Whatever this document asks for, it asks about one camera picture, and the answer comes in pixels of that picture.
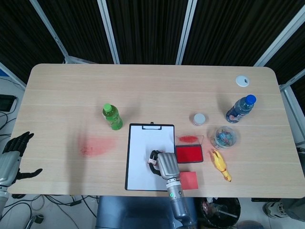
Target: white lid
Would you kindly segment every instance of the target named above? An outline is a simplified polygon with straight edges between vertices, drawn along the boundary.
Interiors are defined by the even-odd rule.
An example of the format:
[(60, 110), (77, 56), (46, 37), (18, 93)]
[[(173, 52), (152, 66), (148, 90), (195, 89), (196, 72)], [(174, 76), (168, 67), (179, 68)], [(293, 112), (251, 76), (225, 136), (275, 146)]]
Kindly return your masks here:
[(237, 85), (240, 87), (247, 87), (250, 84), (250, 80), (244, 75), (237, 76), (235, 81)]
[(205, 116), (202, 113), (197, 113), (194, 116), (194, 123), (196, 125), (202, 125), (205, 122)]

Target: water bottle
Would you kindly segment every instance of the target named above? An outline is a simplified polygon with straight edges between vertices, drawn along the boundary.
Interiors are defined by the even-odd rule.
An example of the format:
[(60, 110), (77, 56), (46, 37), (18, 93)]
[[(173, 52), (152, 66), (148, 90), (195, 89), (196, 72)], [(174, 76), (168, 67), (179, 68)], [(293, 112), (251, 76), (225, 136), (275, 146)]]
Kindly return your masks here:
[(229, 123), (238, 123), (243, 117), (250, 113), (256, 97), (252, 94), (238, 100), (235, 105), (227, 112), (226, 118)]
[(105, 104), (103, 109), (104, 118), (109, 122), (112, 130), (119, 130), (123, 126), (123, 121), (119, 115), (118, 109), (111, 105)]

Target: blue bottle cap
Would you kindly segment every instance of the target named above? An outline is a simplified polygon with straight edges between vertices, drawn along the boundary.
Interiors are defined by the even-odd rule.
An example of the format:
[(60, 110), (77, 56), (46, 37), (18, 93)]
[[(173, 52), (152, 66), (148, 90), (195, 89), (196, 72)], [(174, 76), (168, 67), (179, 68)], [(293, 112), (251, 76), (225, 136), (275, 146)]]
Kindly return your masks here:
[(248, 105), (253, 105), (256, 102), (256, 97), (252, 94), (247, 95), (246, 99), (245, 99), (246, 104)]

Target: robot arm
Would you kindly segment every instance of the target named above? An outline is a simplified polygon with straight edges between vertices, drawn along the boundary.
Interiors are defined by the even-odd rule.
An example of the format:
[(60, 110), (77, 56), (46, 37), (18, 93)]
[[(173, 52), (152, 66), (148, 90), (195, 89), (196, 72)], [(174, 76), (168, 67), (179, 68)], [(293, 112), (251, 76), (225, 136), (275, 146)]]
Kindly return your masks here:
[(11, 139), (0, 154), (0, 215), (2, 215), (10, 195), (7, 192), (8, 187), (14, 184), (16, 180), (35, 177), (42, 171), (42, 168), (40, 168), (33, 173), (21, 173), (19, 169), (27, 143), (33, 136), (34, 134), (26, 132)]
[(175, 154), (152, 151), (151, 159), (157, 161), (160, 170), (156, 170), (152, 164), (149, 164), (154, 174), (162, 176), (167, 181), (166, 188), (171, 201), (173, 215), (176, 220), (182, 223), (181, 229), (196, 228), (192, 222), (190, 211), (187, 207), (184, 193), (179, 180), (180, 171)]

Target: green bottle cap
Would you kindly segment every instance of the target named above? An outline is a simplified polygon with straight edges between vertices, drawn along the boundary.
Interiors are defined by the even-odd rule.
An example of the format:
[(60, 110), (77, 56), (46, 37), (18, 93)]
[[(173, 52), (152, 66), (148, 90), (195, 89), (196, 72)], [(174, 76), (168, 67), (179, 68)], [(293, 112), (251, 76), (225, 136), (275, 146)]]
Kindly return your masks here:
[(110, 104), (105, 104), (105, 105), (104, 105), (104, 111), (109, 112), (109, 111), (111, 111), (111, 110), (112, 110), (112, 107), (111, 107)]

